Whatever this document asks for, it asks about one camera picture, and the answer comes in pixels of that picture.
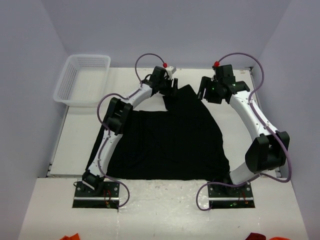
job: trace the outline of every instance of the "white table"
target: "white table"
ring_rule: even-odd
[[[151,69],[139,69],[141,76]],[[178,69],[179,87],[190,84],[197,92],[202,76],[210,69]],[[238,81],[252,89],[248,71],[234,71]],[[106,93],[127,94],[137,87],[133,68],[111,68]],[[233,170],[244,161],[251,144],[246,127],[227,104],[205,103],[223,134],[224,150]],[[108,103],[104,105],[104,115]],[[162,97],[155,95],[137,110],[165,111]],[[197,209],[195,196],[204,180],[124,180],[131,198],[119,212],[113,209],[72,208],[74,176],[81,176],[100,129],[95,109],[70,107],[51,167],[51,178],[39,178],[23,222],[20,240],[58,240],[79,233],[82,240],[175,239],[202,237],[217,240],[245,239],[251,232],[267,239],[280,236],[292,240],[308,239],[291,183],[268,178],[255,180],[256,208]],[[120,188],[120,202],[127,194]],[[199,197],[208,206],[207,188]]]

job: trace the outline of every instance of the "orange object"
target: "orange object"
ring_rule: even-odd
[[[289,239],[289,238],[284,238],[284,237],[276,236],[276,237],[270,238],[270,240],[290,240],[290,239]]]
[[[79,234],[75,234],[71,237],[68,236],[64,236],[63,238],[61,238],[60,240],[80,240]]]

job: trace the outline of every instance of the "wall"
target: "wall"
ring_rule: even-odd
[[[232,52],[260,56],[290,0],[42,0],[68,54],[98,53],[132,67],[143,53],[210,68]],[[154,57],[140,66],[152,67]],[[228,58],[237,68],[249,58]]]
[[[0,234],[14,240],[62,123],[53,91],[67,54],[39,0],[0,1],[0,33]]]
[[[292,184],[311,240],[320,239],[320,1],[292,0],[259,58],[262,108],[291,137]],[[255,67],[254,78],[260,81]]]

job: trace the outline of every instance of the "black cloth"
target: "black cloth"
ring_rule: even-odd
[[[130,128],[114,150],[107,175],[142,180],[212,181],[224,177],[230,167],[222,133],[191,86],[163,100],[168,111],[133,111]],[[91,162],[103,131],[101,127]]]

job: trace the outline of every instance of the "laundry basket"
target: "laundry basket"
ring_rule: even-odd
[[[109,67],[110,57],[106,55],[69,56],[53,99],[72,107],[96,107],[105,93]]]

